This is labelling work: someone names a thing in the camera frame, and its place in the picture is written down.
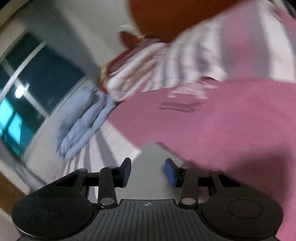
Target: headboard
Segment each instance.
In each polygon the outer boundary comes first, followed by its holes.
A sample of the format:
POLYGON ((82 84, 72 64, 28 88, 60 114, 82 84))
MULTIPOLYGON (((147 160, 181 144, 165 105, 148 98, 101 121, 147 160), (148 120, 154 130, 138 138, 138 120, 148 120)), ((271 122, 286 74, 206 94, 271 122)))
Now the headboard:
POLYGON ((128 0, 142 34, 170 42, 180 32, 237 3, 239 0, 128 0))

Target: blue towel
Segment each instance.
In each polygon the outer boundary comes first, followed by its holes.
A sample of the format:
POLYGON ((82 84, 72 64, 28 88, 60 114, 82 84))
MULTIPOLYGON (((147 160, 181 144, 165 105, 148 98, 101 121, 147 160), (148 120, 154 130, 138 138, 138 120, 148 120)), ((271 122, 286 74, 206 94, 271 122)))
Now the blue towel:
POLYGON ((71 98, 66 106, 66 109, 71 110, 64 112, 60 118, 56 134, 57 152, 67 161, 81 151, 115 107, 112 97, 97 88, 83 89, 72 97, 74 98, 71 98))

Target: bed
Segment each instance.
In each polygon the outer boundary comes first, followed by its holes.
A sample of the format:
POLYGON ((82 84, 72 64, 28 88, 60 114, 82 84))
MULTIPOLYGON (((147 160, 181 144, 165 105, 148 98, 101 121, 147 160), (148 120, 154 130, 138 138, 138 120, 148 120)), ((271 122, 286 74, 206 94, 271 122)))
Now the bed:
MULTIPOLYGON (((140 30, 151 33, 140 7, 130 1, 140 30)), ((272 196, 284 210, 277 237, 295 240, 296 22, 267 0, 242 1, 205 20, 211 16, 194 21, 191 14, 170 34, 163 19, 154 31, 161 42, 144 50, 148 57, 139 52, 110 80, 122 103, 53 180, 79 168, 119 166, 158 142, 205 171, 219 168, 272 196)), ((97 194, 91 188, 89 199, 97 194)))

